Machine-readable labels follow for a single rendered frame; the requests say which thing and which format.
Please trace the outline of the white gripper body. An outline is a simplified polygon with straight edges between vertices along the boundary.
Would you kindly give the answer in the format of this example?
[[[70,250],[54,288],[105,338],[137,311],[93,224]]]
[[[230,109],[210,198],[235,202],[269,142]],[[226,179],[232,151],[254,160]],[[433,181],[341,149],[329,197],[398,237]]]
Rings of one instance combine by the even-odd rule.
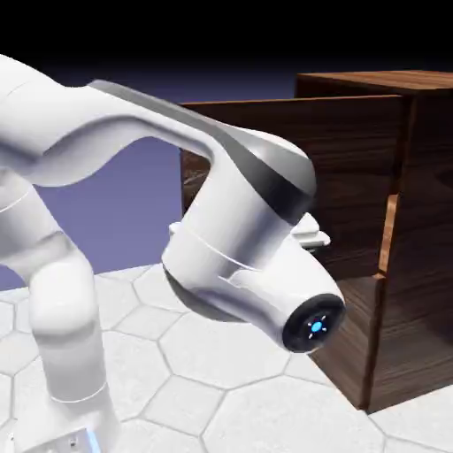
[[[307,250],[331,244],[330,236],[320,229],[318,221],[309,212],[306,212],[291,230],[291,235]]]

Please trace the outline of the large dark wooden cabinet door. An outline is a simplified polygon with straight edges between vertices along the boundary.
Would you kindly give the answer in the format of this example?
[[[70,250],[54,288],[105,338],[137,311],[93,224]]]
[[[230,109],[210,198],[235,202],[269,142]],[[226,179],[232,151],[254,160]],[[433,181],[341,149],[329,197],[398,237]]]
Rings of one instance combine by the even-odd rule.
[[[331,238],[317,259],[336,280],[379,271],[400,100],[348,96],[187,103],[213,119],[278,135],[302,149],[316,169],[311,214]]]

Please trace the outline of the small dark wooden cabinet door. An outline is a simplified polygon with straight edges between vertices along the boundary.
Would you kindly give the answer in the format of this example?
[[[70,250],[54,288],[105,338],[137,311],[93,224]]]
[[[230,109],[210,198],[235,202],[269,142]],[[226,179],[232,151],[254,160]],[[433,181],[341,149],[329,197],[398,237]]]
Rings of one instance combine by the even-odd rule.
[[[385,283],[386,277],[380,273],[340,280],[345,319],[325,346],[311,354],[314,363],[359,410],[367,410],[369,405]]]

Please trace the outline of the dark wooden cabinet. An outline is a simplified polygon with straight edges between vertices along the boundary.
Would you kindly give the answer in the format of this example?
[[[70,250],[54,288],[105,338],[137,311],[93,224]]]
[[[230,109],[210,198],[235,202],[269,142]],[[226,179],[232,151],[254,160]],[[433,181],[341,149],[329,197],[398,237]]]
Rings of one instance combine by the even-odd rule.
[[[386,283],[364,411],[453,384],[453,74],[300,73],[295,95],[400,100],[377,272]]]

